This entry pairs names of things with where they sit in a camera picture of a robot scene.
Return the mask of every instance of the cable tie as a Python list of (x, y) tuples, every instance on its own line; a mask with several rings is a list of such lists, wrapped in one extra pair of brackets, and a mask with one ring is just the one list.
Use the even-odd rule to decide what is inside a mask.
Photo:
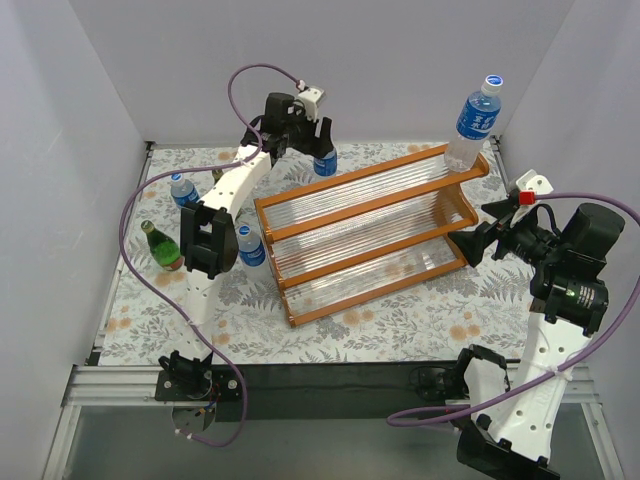
[(564, 378), (567, 382), (570, 382), (571, 380), (573, 380), (573, 375), (571, 375), (566, 370), (564, 371), (558, 370), (557, 365), (554, 365), (553, 367), (548, 367), (547, 371), (553, 373), (556, 377)]

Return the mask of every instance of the wooden rack frame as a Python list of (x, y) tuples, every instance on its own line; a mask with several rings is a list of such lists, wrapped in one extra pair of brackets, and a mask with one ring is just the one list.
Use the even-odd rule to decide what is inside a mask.
[[(421, 151), (418, 153), (407, 155), (405, 157), (396, 158), (388, 162), (373, 165), (371, 167), (363, 168), (355, 172), (346, 173), (344, 175), (340, 175), (323, 182), (307, 185), (295, 190), (274, 195), (272, 197), (257, 199), (255, 201), (258, 218), (260, 219), (260, 223), (262, 225), (262, 231), (266, 240), (266, 246), (276, 276), (278, 288), (280, 290), (280, 294), (287, 311), (289, 323), (292, 327), (301, 325), (317, 318), (321, 318), (326, 315), (330, 315), (354, 305), (367, 302), (381, 295), (406, 288), (415, 283), (422, 282), (429, 278), (433, 278), (435, 276), (450, 272), (466, 265), (464, 257), (461, 255), (458, 248), (449, 241), (446, 234), (454, 230), (472, 226), (478, 222), (478, 216), (475, 213), (473, 207), (464, 197), (462, 189), (460, 188), (460, 183), (473, 178), (487, 175), (489, 173), (489, 164), (487, 163), (485, 158), (481, 154), (479, 154), (474, 166), (466, 172), (449, 172), (448, 174), (444, 175), (442, 178), (438, 178), (437, 180), (427, 181), (426, 183), (422, 183), (420, 185), (413, 186), (411, 188), (407, 188), (405, 190), (389, 195), (381, 196), (379, 198), (375, 198), (374, 200), (364, 201), (356, 205), (340, 206), (331, 213), (316, 216), (315, 218), (311, 218), (308, 220), (295, 222), (291, 225), (281, 226), (280, 228), (273, 228), (271, 223), (269, 222), (269, 207), (290, 202), (295, 199), (300, 199), (301, 197), (305, 197), (316, 192), (321, 192), (337, 186), (345, 185), (349, 182), (363, 179), (365, 177), (371, 177), (383, 172), (389, 172), (390, 170), (407, 166), (415, 162), (438, 157), (439, 155), (442, 155), (444, 153), (445, 149), (446, 145), (431, 148), (429, 150)], [(437, 226), (436, 228), (430, 229), (418, 235), (404, 238), (400, 241), (385, 244), (378, 248), (374, 248), (350, 256), (348, 258), (341, 259), (329, 265), (324, 265), (310, 271), (305, 271), (302, 274), (286, 276), (281, 272), (279, 258), (274, 253), (273, 248), (274, 244), (276, 244), (277, 242), (296, 237), (297, 235), (301, 235), (306, 232), (311, 232), (313, 230), (334, 224), (336, 222), (347, 219), (354, 219), (359, 215), (373, 212), (374, 210), (382, 209), (394, 205), (398, 202), (424, 196), (426, 194), (434, 192), (435, 201), (433, 203), (433, 222)], [(447, 215), (447, 209), (451, 211), (449, 213), (451, 213), (452, 216), (453, 214), (455, 214), (455, 217), (458, 219), (452, 222), (449, 221), (450, 219)], [(289, 306), (289, 302), (287, 300), (288, 289), (306, 284), (307, 282), (317, 280), (326, 275), (330, 275), (350, 267), (356, 267), (357, 265), (363, 264), (365, 262), (372, 261), (379, 257), (383, 257), (385, 255), (392, 254), (393, 252), (398, 252), (403, 249), (422, 244), (424, 242), (428, 242), (429, 240), (433, 240), (438, 237), (443, 237), (446, 240), (449, 248), (451, 249), (451, 253), (455, 257), (455, 260), (417, 274), (411, 274), (411, 272), (408, 271), (406, 277), (404, 278), (396, 278), (394, 279), (394, 281), (384, 286), (350, 296), (349, 298), (345, 298), (330, 305), (322, 306), (312, 311), (300, 313), (292, 310), (292, 308), (290, 308)], [(301, 250), (300, 252), (301, 255), (304, 255), (304, 250)]]

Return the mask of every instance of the floral pattern table surface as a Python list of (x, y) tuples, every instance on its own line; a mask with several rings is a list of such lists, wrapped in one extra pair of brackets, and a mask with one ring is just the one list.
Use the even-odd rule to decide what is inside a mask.
[[(338, 146), (338, 173), (391, 160), (435, 146), (425, 144), (345, 144)], [(491, 164), (488, 176), (463, 184), (480, 220), (486, 202), (506, 192), (487, 142), (483, 153)], [(228, 163), (232, 148), (171, 148), (153, 151), (148, 176), (186, 166)], [(188, 175), (203, 194), (213, 186), (209, 173)], [(313, 179), (312, 160), (287, 154), (254, 189), (237, 223), (257, 227), (254, 198), (267, 197), (305, 185)], [(127, 238), (128, 252), (146, 278), (183, 303), (187, 273), (165, 272), (153, 262), (139, 225), (144, 219), (179, 238), (179, 211), (169, 194), (168, 181), (143, 193)], [(492, 249), (485, 252), (488, 257)], [(212, 341), (237, 363), (367, 362), (454, 360), (460, 349), (481, 343), (508, 358), (524, 348), (531, 269), (515, 257), (477, 269), (465, 267), (364, 305), (298, 328), (285, 319), (275, 281), (250, 282), (240, 264), (226, 274), (218, 307), (211, 312)], [(100, 365), (156, 365), (175, 346), (183, 320), (173, 309), (141, 285), (126, 267), (122, 272), (106, 328)]]

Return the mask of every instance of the blue bottle label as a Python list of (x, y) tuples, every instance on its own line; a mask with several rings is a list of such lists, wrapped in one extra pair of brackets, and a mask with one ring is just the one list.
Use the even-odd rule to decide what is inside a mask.
[(500, 113), (499, 109), (493, 112), (478, 110), (467, 100), (462, 112), (460, 112), (460, 117), (458, 117), (456, 130), (469, 140), (481, 140), (489, 135), (491, 127), (496, 123), (498, 113)]
[(260, 242), (260, 246), (253, 252), (240, 252), (240, 258), (245, 265), (249, 265), (250, 267), (262, 265), (262, 262), (264, 262), (266, 257), (267, 255), (264, 251), (264, 245), (262, 245), (262, 242)]
[(321, 177), (330, 177), (338, 170), (338, 154), (334, 150), (324, 158), (313, 159), (313, 171)]
[(200, 200), (200, 195), (198, 195), (198, 192), (194, 187), (188, 195), (185, 195), (184, 197), (173, 197), (173, 199), (179, 207), (184, 207), (187, 202), (198, 202)]

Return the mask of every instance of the clear plastic slat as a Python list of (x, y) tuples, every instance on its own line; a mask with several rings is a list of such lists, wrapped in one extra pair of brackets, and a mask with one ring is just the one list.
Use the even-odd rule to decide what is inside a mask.
[(328, 215), (447, 176), (442, 155), (360, 178), (264, 209), (271, 230)]
[(294, 316), (398, 282), (456, 260), (447, 242), (434, 238), (285, 290)]
[(462, 219), (448, 197), (436, 203), (437, 196), (428, 193), (275, 242), (280, 274), (291, 278), (428, 232), (437, 228), (436, 210), (447, 223)]

